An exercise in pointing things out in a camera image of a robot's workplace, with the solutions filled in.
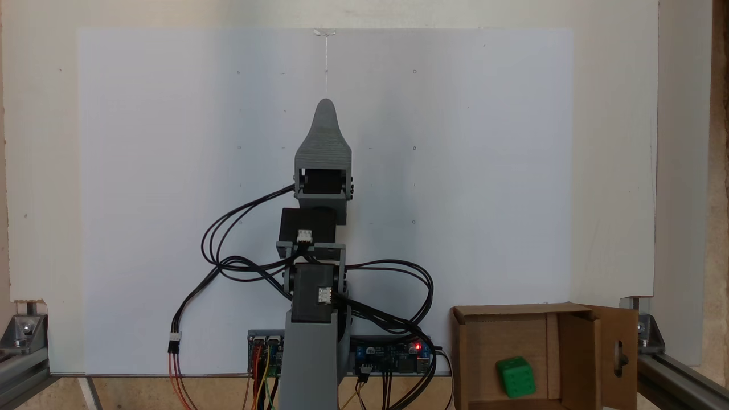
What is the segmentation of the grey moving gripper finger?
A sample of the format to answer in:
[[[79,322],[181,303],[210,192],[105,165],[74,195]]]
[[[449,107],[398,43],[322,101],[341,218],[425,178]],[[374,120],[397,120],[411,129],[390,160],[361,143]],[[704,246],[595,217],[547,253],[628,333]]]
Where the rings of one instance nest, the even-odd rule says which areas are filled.
[[[353,197],[353,153],[346,142],[335,104],[321,99],[312,125],[294,156],[294,196],[305,200]]]

